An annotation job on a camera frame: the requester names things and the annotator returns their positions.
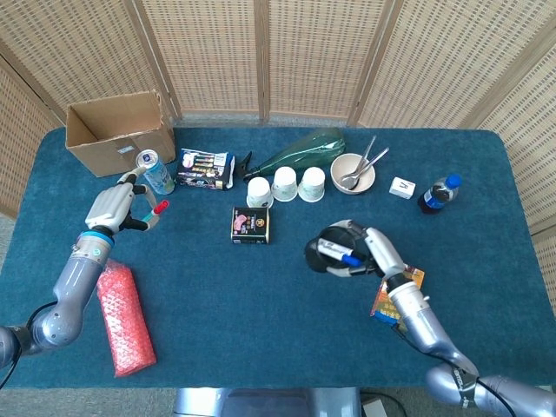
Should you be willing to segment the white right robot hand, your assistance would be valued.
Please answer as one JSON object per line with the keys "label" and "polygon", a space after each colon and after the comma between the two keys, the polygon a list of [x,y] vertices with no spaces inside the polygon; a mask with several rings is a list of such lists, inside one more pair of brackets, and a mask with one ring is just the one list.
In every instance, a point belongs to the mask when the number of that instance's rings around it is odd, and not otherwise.
{"label": "white right robot hand", "polygon": [[353,220],[343,220],[332,224],[350,232],[354,232],[358,239],[363,239],[370,252],[370,263],[367,267],[358,268],[329,268],[330,274],[339,277],[352,277],[375,272],[377,275],[387,280],[396,276],[403,275],[405,263],[395,250],[393,244],[378,229],[363,228]]}

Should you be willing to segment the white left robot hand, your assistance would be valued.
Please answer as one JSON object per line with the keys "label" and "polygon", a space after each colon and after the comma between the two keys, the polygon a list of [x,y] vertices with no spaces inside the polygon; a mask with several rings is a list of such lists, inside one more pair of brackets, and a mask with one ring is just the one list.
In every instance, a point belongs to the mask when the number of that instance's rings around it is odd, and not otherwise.
{"label": "white left robot hand", "polygon": [[111,237],[124,229],[147,231],[159,222],[160,216],[144,222],[142,219],[134,219],[131,214],[132,203],[138,195],[145,197],[151,209],[158,204],[148,185],[136,184],[136,180],[144,172],[144,168],[127,172],[115,186],[105,189],[96,197],[85,219],[89,230]]}

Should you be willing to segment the red cap white marker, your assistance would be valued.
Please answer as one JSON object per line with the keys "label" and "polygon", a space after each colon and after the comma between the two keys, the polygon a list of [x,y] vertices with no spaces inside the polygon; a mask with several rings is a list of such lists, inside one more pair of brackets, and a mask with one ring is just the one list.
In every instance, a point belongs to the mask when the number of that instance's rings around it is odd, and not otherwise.
{"label": "red cap white marker", "polygon": [[143,217],[144,222],[150,222],[153,218],[158,217],[169,206],[168,200],[162,200],[151,211]]}

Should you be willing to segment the black mesh pen holder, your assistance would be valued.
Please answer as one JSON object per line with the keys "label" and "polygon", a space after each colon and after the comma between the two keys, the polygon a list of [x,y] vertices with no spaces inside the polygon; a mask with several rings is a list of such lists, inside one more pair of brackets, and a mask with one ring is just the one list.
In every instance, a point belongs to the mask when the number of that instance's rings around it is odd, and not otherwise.
{"label": "black mesh pen holder", "polygon": [[316,272],[325,273],[329,268],[343,269],[343,268],[358,268],[348,266],[341,261],[337,261],[328,256],[322,255],[317,251],[317,241],[319,238],[338,243],[354,251],[354,255],[362,260],[360,267],[367,267],[370,263],[370,256],[368,253],[359,251],[361,245],[357,243],[358,237],[354,232],[350,232],[338,226],[329,226],[323,229],[314,239],[309,241],[304,249],[305,260],[309,267]]}

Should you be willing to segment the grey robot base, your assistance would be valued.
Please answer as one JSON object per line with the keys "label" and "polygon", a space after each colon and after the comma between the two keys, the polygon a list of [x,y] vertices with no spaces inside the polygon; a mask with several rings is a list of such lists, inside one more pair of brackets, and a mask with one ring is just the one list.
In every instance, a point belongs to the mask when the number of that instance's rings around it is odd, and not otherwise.
{"label": "grey robot base", "polygon": [[172,417],[363,417],[356,387],[179,388]]}

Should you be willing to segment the blue marker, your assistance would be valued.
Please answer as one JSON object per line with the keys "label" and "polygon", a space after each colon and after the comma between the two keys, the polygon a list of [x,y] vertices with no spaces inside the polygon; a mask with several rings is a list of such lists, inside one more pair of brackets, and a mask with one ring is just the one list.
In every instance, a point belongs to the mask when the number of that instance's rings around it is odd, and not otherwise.
{"label": "blue marker", "polygon": [[317,241],[317,251],[322,255],[341,261],[351,267],[359,267],[362,265],[362,260],[354,255],[354,251],[351,248],[323,238],[319,238]]}

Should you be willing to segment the yellow and blue carton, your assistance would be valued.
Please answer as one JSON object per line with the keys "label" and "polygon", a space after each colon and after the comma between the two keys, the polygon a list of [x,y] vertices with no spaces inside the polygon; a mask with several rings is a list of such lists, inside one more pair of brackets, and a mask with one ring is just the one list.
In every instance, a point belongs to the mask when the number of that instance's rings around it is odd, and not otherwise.
{"label": "yellow and blue carton", "polygon": [[[413,280],[418,288],[422,287],[425,277],[425,272],[423,270],[406,265],[404,275]],[[388,297],[387,281],[385,278],[381,280],[369,315],[391,327],[398,327],[402,333],[406,333],[407,331],[407,327],[401,319],[400,313]]]}

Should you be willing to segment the light blue drink can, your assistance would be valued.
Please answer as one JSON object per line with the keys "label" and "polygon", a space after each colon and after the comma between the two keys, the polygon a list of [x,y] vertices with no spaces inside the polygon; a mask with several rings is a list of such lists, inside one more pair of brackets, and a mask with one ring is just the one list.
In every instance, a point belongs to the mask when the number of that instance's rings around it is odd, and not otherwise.
{"label": "light blue drink can", "polygon": [[169,195],[175,189],[175,182],[153,149],[145,149],[136,156],[138,168],[144,168],[144,176],[152,189],[159,195]]}

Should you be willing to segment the open cardboard box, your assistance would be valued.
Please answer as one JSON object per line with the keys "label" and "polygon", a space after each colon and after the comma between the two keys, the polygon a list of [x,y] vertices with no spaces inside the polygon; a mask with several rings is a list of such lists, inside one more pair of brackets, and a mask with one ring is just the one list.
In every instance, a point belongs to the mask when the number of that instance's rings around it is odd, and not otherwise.
{"label": "open cardboard box", "polygon": [[66,108],[65,148],[93,175],[130,171],[144,150],[175,160],[175,138],[156,90],[72,103]]}

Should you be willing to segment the small white cardboard box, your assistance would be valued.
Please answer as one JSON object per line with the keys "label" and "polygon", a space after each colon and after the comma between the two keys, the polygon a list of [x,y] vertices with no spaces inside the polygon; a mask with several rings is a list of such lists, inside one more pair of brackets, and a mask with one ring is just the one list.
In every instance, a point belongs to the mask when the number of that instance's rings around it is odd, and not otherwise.
{"label": "small white cardboard box", "polygon": [[403,199],[411,199],[414,195],[415,183],[395,176],[391,182],[389,193]]}

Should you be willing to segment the cola bottle blue cap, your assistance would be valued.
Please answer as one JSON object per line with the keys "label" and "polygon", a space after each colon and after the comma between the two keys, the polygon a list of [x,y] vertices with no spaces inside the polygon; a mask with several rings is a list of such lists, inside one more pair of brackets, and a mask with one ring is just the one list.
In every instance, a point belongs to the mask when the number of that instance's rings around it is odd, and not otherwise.
{"label": "cola bottle blue cap", "polygon": [[449,202],[452,202],[460,189],[462,178],[451,174],[437,180],[419,198],[418,205],[424,214],[438,214]]}

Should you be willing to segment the metal spoon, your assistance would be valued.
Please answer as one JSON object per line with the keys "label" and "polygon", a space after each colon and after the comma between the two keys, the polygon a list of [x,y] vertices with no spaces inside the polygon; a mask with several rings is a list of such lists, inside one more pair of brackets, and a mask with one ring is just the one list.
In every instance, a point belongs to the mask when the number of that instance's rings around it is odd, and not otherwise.
{"label": "metal spoon", "polygon": [[370,160],[368,158],[370,157],[370,151],[374,145],[375,140],[376,136],[373,136],[353,173],[354,179],[352,180],[352,188],[350,189],[353,192],[355,192],[356,188],[358,187],[360,179],[370,163]]}
{"label": "metal spoon", "polygon": [[358,168],[355,172],[348,174],[348,175],[344,175],[341,179],[340,179],[340,183],[342,184],[343,187],[345,188],[353,188],[357,182],[359,181],[359,178],[367,171],[369,170],[375,163],[377,163],[384,155],[386,155],[389,151],[389,147],[386,147],[385,149],[383,149],[377,156],[375,156],[372,160],[370,160],[365,166]]}

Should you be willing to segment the beige round bowl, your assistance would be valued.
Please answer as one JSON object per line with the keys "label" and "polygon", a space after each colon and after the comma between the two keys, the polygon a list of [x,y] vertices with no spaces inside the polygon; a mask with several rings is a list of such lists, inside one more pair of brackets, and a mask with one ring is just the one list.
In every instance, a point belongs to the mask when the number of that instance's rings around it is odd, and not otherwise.
{"label": "beige round bowl", "polygon": [[340,179],[347,174],[352,173],[358,166],[361,155],[354,153],[345,153],[338,156],[330,166],[330,175],[333,185],[343,194],[358,195],[372,188],[375,181],[374,167],[370,167],[361,175],[357,185],[353,189],[347,189],[341,185]]}

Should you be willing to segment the white paper cup leaf print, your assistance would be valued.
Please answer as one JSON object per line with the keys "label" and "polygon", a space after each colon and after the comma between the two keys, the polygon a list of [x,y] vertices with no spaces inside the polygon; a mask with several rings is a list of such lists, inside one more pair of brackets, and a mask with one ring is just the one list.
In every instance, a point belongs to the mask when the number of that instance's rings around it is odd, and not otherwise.
{"label": "white paper cup leaf print", "polygon": [[297,189],[295,171],[290,167],[278,168],[271,187],[272,196],[279,202],[290,202],[297,196]]}
{"label": "white paper cup leaf print", "polygon": [[298,195],[304,202],[318,202],[325,194],[325,172],[318,167],[305,170],[298,186]]}
{"label": "white paper cup leaf print", "polygon": [[269,209],[274,203],[270,184],[264,177],[255,177],[248,182],[246,203],[250,208]]}

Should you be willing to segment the black printed plastic package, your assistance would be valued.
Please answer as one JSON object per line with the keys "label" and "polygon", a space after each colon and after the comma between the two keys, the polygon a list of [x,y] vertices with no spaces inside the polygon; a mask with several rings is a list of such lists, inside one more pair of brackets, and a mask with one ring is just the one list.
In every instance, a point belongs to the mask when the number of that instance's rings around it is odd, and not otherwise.
{"label": "black printed plastic package", "polygon": [[175,182],[178,185],[226,191],[234,186],[235,156],[180,149]]}

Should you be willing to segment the red bubble wrap roll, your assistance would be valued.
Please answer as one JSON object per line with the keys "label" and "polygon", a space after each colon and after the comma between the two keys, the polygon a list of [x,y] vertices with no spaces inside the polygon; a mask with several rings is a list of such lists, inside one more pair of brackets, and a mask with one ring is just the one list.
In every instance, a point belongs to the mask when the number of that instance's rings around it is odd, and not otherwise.
{"label": "red bubble wrap roll", "polygon": [[108,336],[115,377],[156,364],[149,330],[131,269],[108,260],[96,284]]}

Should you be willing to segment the green plastic spray bottle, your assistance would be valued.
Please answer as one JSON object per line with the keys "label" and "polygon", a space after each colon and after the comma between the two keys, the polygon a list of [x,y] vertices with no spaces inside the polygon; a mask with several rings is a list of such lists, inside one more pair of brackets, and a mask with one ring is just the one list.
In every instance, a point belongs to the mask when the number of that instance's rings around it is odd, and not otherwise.
{"label": "green plastic spray bottle", "polygon": [[274,175],[279,168],[284,167],[294,171],[319,168],[331,163],[345,149],[345,138],[339,129],[317,129],[253,168],[248,166],[252,156],[249,152],[235,165],[235,172],[244,182],[248,182],[257,176]]}

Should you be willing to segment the black rectangular tin box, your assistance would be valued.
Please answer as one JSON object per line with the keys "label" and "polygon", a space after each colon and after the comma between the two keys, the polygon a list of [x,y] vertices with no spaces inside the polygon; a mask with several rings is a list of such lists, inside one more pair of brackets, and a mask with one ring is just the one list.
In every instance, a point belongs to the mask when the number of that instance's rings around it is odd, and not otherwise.
{"label": "black rectangular tin box", "polygon": [[234,244],[269,244],[268,208],[233,207],[230,238]]}

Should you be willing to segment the blue carpet table cover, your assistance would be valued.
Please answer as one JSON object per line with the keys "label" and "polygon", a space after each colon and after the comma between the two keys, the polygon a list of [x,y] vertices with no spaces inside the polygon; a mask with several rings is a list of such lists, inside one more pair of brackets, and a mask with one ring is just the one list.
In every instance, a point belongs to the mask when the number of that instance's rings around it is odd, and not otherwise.
{"label": "blue carpet table cover", "polygon": [[[371,317],[380,280],[311,270],[304,248],[351,219],[379,229],[403,261],[425,272],[423,292],[481,376],[556,383],[556,318],[549,303],[504,143],[488,130],[346,129],[347,150],[373,136],[372,188],[327,185],[316,203],[276,203],[269,244],[234,244],[232,208],[246,187],[178,187],[158,224],[115,238],[112,258],[133,271],[156,351],[155,365],[115,377],[97,298],[67,347],[22,358],[9,387],[420,386],[435,360]],[[460,175],[438,214],[420,196]],[[411,199],[389,193],[395,176]]]}

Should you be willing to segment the woven wooden folding screen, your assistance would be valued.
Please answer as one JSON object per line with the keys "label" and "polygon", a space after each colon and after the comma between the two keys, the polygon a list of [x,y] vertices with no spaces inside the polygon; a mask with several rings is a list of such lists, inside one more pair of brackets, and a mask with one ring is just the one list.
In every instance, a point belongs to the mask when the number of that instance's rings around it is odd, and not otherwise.
{"label": "woven wooden folding screen", "polygon": [[556,234],[556,0],[0,0],[0,208],[68,105],[151,89],[173,119],[490,129]]}

